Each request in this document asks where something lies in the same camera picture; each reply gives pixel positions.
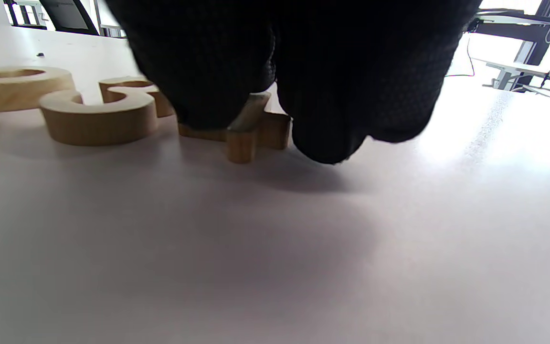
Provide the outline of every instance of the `white desk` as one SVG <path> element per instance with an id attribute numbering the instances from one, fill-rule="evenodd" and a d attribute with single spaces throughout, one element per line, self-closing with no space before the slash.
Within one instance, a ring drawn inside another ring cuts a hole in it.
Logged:
<path id="1" fill-rule="evenodd" d="M 481 61 L 487 65 L 487 67 L 496 68 L 504 72 L 500 74 L 499 80 L 494 80 L 493 87 L 495 89 L 506 89 L 506 85 L 511 81 L 519 77 L 521 73 L 524 76 L 531 75 L 539 78 L 544 78 L 550 70 L 548 68 L 539 65 L 528 65 L 523 63 L 498 63 L 494 61 L 487 61 L 483 59 L 475 59 L 475 61 Z"/>
<path id="2" fill-rule="evenodd" d="M 123 41 L 2 27 L 9 64 L 91 100 L 136 72 Z M 233 165 L 172 118 L 64 146 L 1 113 L 0 344 L 550 343 L 550 98 L 461 82 L 341 166 Z"/>

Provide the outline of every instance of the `wooden letter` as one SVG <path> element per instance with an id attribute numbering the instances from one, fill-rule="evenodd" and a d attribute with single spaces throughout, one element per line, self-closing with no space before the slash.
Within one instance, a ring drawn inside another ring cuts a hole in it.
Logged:
<path id="1" fill-rule="evenodd" d="M 61 68 L 0 68 L 0 112 L 38 108 L 44 94 L 64 89 L 75 85 L 70 72 Z"/>
<path id="2" fill-rule="evenodd" d="M 290 116 L 282 113 L 263 113 L 258 126 L 258 146 L 273 150 L 288 148 Z"/>
<path id="3" fill-rule="evenodd" d="M 53 140 L 75 146 L 106 146 L 143 139 L 157 129 L 154 98 L 130 87 L 112 87 L 120 100 L 84 105 L 76 91 L 42 97 L 40 107 Z"/>
<path id="4" fill-rule="evenodd" d="M 119 100 L 120 93 L 108 91 L 110 87 L 115 86 L 133 87 L 153 96 L 156 102 L 158 117 L 168 117 L 175 114 L 170 102 L 167 100 L 166 96 L 162 94 L 159 88 L 151 81 L 141 76 L 125 76 L 122 78 L 99 81 L 99 89 L 101 90 L 101 97 L 104 103 L 111 103 Z"/>
<path id="5" fill-rule="evenodd" d="M 251 94 L 226 133 L 226 155 L 233 163 L 251 163 L 256 153 L 258 126 L 271 94 Z"/>

